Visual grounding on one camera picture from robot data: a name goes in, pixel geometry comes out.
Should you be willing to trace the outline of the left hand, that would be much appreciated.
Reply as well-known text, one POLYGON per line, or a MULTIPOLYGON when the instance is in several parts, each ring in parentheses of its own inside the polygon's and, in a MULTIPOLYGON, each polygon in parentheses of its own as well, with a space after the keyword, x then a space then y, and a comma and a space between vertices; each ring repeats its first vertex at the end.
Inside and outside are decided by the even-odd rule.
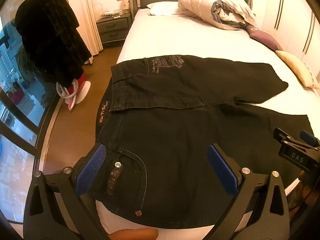
POLYGON ((157 229, 124 229, 109 234, 111 240, 156 240, 159 232, 157 229))

